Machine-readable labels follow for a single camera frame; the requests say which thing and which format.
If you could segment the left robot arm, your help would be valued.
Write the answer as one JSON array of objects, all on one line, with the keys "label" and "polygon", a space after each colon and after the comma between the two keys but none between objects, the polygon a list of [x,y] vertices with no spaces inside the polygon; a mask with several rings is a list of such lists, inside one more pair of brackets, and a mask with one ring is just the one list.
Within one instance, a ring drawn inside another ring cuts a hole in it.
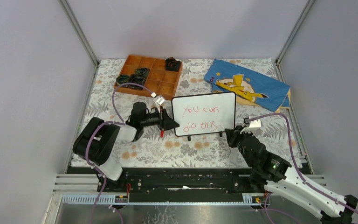
[{"label": "left robot arm", "polygon": [[126,180],[121,176],[121,165],[112,158],[114,145],[139,140],[149,126],[156,126],[163,137],[165,131],[178,128],[179,123],[162,106],[148,110],[145,103],[136,102],[124,124],[93,117],[75,140],[72,151],[109,179],[108,186],[119,192],[125,188]]}]

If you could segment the white whiteboard black frame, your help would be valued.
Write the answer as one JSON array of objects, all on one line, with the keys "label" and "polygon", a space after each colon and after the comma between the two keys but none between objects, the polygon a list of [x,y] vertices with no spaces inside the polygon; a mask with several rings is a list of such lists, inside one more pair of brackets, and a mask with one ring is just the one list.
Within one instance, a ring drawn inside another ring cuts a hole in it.
[{"label": "white whiteboard black frame", "polygon": [[234,92],[174,97],[171,104],[173,119],[179,124],[174,129],[178,137],[223,133],[235,126]]}]

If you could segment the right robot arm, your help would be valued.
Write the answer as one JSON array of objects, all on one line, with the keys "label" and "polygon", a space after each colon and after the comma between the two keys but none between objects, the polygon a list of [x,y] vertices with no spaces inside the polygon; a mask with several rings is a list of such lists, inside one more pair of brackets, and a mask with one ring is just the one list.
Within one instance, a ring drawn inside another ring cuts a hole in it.
[{"label": "right robot arm", "polygon": [[350,224],[358,199],[339,195],[297,172],[282,157],[266,150],[252,133],[242,126],[225,129],[227,144],[237,148],[252,168],[247,185],[255,192],[265,190],[279,194],[301,206],[323,224]]}]

